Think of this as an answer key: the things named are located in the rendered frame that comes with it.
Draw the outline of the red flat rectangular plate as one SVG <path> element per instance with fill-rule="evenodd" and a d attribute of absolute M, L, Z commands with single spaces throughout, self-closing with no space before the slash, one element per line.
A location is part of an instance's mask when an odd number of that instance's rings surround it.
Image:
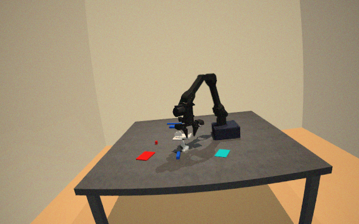
<path fill-rule="evenodd" d="M 150 157 L 152 157 L 155 152 L 144 152 L 142 153 L 136 160 L 147 161 Z"/>

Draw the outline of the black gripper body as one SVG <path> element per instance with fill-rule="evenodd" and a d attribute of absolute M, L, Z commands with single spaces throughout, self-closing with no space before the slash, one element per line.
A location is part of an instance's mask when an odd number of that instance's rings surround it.
<path fill-rule="evenodd" d="M 174 128 L 176 130 L 184 130 L 184 129 L 187 129 L 186 128 L 187 126 L 191 126 L 191 125 L 194 125 L 194 126 L 204 125 L 204 121 L 201 119 L 197 119 L 194 121 L 193 114 L 185 114 L 183 116 L 185 118 L 185 124 L 181 124 L 181 123 L 175 124 Z"/>

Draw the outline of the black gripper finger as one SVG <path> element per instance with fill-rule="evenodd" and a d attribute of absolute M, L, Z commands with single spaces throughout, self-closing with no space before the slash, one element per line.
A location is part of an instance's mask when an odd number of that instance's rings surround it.
<path fill-rule="evenodd" d="M 200 126 L 194 126 L 194 125 L 192 125 L 192 127 L 193 127 L 193 136 L 195 137 L 196 132 L 197 132 L 197 130 L 198 130 L 198 128 L 199 128 Z"/>
<path fill-rule="evenodd" d="M 188 129 L 184 129 L 183 132 L 184 132 L 186 138 L 188 138 Z"/>

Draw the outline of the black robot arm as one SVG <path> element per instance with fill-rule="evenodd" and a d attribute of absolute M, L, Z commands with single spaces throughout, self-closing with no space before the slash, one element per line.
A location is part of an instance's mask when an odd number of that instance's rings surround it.
<path fill-rule="evenodd" d="M 178 117 L 179 122 L 185 123 L 185 118 L 183 115 L 193 114 L 193 106 L 195 105 L 193 100 L 195 98 L 195 93 L 204 81 L 208 85 L 213 98 L 213 112 L 215 116 L 217 116 L 216 123 L 218 125 L 227 125 L 226 117 L 228 116 L 228 112 L 226 112 L 224 106 L 220 102 L 218 90 L 216 89 L 216 74 L 214 73 L 198 75 L 197 79 L 191 85 L 189 90 L 182 94 L 179 104 L 174 106 L 172 111 L 173 115 Z"/>

